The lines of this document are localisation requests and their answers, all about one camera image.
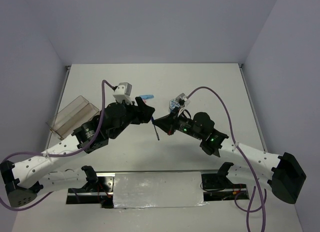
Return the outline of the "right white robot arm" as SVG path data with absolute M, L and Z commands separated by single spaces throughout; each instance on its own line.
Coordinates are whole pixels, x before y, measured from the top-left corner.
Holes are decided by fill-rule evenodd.
M 270 190 L 278 199 L 295 204 L 307 178 L 294 155 L 271 154 L 232 139 L 214 128 L 215 123 L 205 112 L 192 119 L 177 112 L 155 119 L 154 125 L 168 135 L 180 131 L 201 141 L 200 147 L 207 155 L 223 160 L 217 176 L 218 184 L 228 188 L 232 184 L 252 184 L 256 181 Z

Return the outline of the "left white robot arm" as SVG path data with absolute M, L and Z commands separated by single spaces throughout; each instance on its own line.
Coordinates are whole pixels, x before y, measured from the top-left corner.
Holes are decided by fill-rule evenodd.
M 97 188 L 99 179 L 92 166 L 58 171 L 64 164 L 84 157 L 108 145 L 128 125 L 148 123 L 155 109 L 140 97 L 133 104 L 113 102 L 100 114 L 80 127 L 51 148 L 21 162 L 5 160 L 0 165 L 0 174 L 5 184 L 13 211 L 28 209 L 28 204 L 41 194 L 68 188 L 83 188 L 91 192 Z

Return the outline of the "blue pen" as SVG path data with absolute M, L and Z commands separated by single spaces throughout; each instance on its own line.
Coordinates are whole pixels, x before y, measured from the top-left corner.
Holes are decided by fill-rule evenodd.
M 157 128 L 156 128 L 154 122 L 152 123 L 152 125 L 153 125 L 154 130 L 155 130 L 156 138 L 157 138 L 157 140 L 159 141 L 159 140 L 160 140 L 160 136 L 159 136 L 159 134 L 158 134 L 158 131 L 157 131 Z

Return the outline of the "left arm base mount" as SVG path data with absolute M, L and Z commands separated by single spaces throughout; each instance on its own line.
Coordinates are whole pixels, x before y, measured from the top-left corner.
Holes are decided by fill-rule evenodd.
M 115 175 L 97 173 L 91 166 L 83 166 L 86 182 L 81 188 L 69 188 L 67 191 L 67 205 L 99 204 L 101 208 L 113 209 L 113 194 Z

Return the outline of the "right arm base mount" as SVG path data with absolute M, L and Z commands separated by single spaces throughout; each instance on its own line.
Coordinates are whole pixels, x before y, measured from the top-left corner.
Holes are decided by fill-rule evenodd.
M 215 173 L 201 173 L 200 188 L 203 190 L 203 200 L 231 201 L 237 196 L 239 200 L 248 200 L 247 186 L 245 184 L 233 184 L 228 178 L 229 169 L 233 163 L 225 162 Z

